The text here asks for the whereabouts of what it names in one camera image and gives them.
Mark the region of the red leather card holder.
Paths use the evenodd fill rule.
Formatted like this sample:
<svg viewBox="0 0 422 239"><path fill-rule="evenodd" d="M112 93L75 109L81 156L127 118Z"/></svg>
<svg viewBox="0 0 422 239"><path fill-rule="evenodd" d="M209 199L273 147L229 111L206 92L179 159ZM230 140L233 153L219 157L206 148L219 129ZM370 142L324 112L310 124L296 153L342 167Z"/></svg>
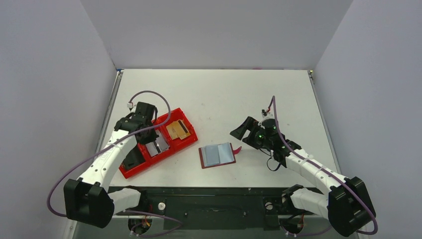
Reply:
<svg viewBox="0 0 422 239"><path fill-rule="evenodd" d="M199 148L199 157L202 169L236 163L235 156L242 147L234 149L230 142L206 145Z"/></svg>

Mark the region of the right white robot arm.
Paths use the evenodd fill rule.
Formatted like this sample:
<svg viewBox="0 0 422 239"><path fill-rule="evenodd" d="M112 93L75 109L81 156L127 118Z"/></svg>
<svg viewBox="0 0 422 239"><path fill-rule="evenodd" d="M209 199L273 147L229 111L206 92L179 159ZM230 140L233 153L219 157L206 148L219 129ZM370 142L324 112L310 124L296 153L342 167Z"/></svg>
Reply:
<svg viewBox="0 0 422 239"><path fill-rule="evenodd" d="M361 233L361 228L370 222L376 233L376 212L365 183L358 177L338 174L311 158L279 131L274 118L258 121L247 117L230 135L255 149L267 150L280 166L298 173L318 189L314 192L298 184L288 188L282 194L286 208L319 215L344 237Z"/></svg>

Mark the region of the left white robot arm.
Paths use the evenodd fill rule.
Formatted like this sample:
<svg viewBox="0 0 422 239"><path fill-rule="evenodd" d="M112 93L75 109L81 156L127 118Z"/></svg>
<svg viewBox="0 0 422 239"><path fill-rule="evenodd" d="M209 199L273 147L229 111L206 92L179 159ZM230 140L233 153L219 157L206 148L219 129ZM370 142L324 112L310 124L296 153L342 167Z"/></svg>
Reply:
<svg viewBox="0 0 422 239"><path fill-rule="evenodd" d="M150 143L157 138L151 129L157 115L154 105L138 102L130 114L118 120L106 146L91 166L76 180L64 185L67 218L104 228L113 215L138 206L141 192L123 188L108 192L114 174L138 142Z"/></svg>

